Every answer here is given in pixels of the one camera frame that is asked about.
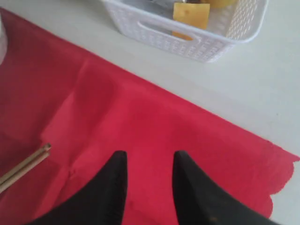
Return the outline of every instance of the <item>red paper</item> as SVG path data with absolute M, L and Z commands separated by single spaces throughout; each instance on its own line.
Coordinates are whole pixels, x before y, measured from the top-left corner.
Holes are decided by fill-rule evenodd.
M 124 225 L 177 224 L 176 150 L 222 188 L 270 216 L 271 194 L 299 157 L 84 49 L 1 10 L 9 40 L 0 66 L 2 175 L 41 142 L 51 156 L 0 195 L 2 225 L 41 216 L 83 187 L 116 150 L 128 153 Z

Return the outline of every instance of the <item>wooden stick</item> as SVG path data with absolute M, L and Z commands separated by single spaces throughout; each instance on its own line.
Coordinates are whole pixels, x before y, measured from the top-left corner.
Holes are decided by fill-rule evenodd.
M 15 166 L 12 170 L 8 171 L 6 174 L 4 174 L 0 178 L 0 185 L 4 183 L 7 179 L 9 179 L 11 176 L 13 176 L 16 172 L 21 170 L 24 166 L 26 166 L 28 163 L 30 163 L 34 158 L 42 154 L 44 151 L 48 151 L 51 148 L 51 144 L 47 143 L 40 149 L 38 149 L 36 152 L 31 154 L 29 157 L 24 159 L 22 162 L 20 162 L 17 166 Z
M 28 171 L 30 171 L 32 168 L 34 168 L 37 164 L 39 164 L 40 162 L 42 162 L 49 155 L 50 155 L 50 153 L 48 151 L 45 151 L 40 156 L 36 157 L 34 160 L 32 160 L 30 163 L 28 163 L 21 170 L 19 170 L 18 172 L 16 172 L 13 176 L 11 176 L 10 178 L 8 178 L 5 182 L 3 182 L 0 185 L 0 193 L 2 193 L 8 187 L 10 187 L 12 184 L 14 184 L 23 175 L 25 175 Z

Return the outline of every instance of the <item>plastic basket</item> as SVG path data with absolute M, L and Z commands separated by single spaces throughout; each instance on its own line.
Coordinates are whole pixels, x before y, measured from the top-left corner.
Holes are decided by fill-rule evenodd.
M 2 24 L 2 19 L 0 15 L 0 65 L 4 60 L 6 50 L 7 50 L 7 37 L 5 34 L 4 26 Z
M 129 38 L 201 62 L 214 62 L 238 43 L 258 34 L 268 0 L 239 0 L 222 9 L 212 9 L 207 30 L 172 19 L 166 10 L 149 0 L 101 0 L 122 34 Z M 172 36 L 176 31 L 193 38 Z

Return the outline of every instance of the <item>white floor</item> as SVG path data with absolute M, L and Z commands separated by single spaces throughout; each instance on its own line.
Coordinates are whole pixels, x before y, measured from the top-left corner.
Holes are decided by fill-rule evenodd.
M 213 64 L 122 36 L 97 0 L 0 0 L 52 33 L 300 155 L 300 1 L 271 0 L 259 36 Z M 300 163 L 272 219 L 300 224 Z

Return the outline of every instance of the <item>stick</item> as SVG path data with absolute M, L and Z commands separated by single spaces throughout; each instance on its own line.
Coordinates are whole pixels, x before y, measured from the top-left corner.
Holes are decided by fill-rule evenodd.
M 4 174 L 0 178 L 0 185 L 4 183 L 7 179 L 9 179 L 11 176 L 13 176 L 16 172 L 21 170 L 24 166 L 26 166 L 28 163 L 30 163 L 34 158 L 36 158 L 38 155 L 42 154 L 44 151 L 48 151 L 51 148 L 51 144 L 47 143 L 40 149 L 38 149 L 36 152 L 31 154 L 29 157 L 27 157 L 25 160 L 20 162 L 17 166 L 15 166 L 12 170 L 8 171 L 6 174 Z
M 42 162 L 45 158 L 47 158 L 50 155 L 48 151 L 45 151 L 40 156 L 38 156 L 36 159 L 32 160 L 29 164 L 27 164 L 24 168 L 16 172 L 13 176 L 8 178 L 5 182 L 3 182 L 0 185 L 0 193 L 2 193 L 4 190 L 6 190 L 8 187 L 10 187 L 12 184 L 14 184 L 17 180 L 19 180 L 23 175 L 25 175 L 28 171 L 30 171 L 33 167 L 35 167 L 37 164 Z

